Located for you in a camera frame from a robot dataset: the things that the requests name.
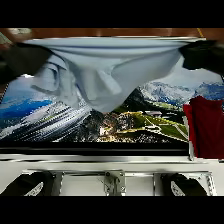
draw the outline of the folded red fabric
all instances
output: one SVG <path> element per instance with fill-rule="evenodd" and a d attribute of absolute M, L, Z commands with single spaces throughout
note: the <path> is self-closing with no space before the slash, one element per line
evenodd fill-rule
<path fill-rule="evenodd" d="M 193 116 L 192 116 L 192 106 L 189 104 L 183 105 L 184 113 L 186 114 L 187 120 L 188 120 L 188 126 L 189 126 L 189 141 L 192 142 L 194 147 L 194 154 L 196 157 L 198 157 L 198 149 L 197 149 L 197 142 L 196 142 L 196 134 L 194 131 L 194 125 L 193 125 Z"/>
<path fill-rule="evenodd" d="M 190 100 L 198 157 L 224 159 L 224 114 L 222 100 L 197 96 Z"/>

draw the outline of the white surface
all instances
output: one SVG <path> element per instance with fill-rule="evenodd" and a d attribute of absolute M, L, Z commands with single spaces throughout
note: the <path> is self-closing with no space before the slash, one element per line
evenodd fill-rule
<path fill-rule="evenodd" d="M 0 192 L 26 169 L 56 170 L 112 170 L 125 171 L 210 171 L 213 173 L 216 191 L 224 196 L 224 165 L 211 164 L 124 164 L 124 163 L 31 163 L 31 162 L 0 162 Z"/>

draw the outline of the gray fabric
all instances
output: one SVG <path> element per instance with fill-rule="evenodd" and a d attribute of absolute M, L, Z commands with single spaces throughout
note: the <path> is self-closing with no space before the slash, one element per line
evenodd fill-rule
<path fill-rule="evenodd" d="M 78 93 L 100 112 L 121 105 L 139 85 L 169 75 L 183 41 L 125 38 L 29 40 L 54 52 L 34 78 L 42 92 L 78 109 Z"/>

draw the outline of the display screen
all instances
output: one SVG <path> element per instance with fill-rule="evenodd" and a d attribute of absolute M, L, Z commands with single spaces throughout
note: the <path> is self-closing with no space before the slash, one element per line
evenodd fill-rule
<path fill-rule="evenodd" d="M 92 110 L 84 100 L 75 110 L 31 88 L 32 77 L 12 81 L 0 104 L 0 141 L 18 142 L 188 142 L 182 105 L 192 97 L 224 98 L 221 76 L 182 68 L 137 87 L 113 112 Z"/>

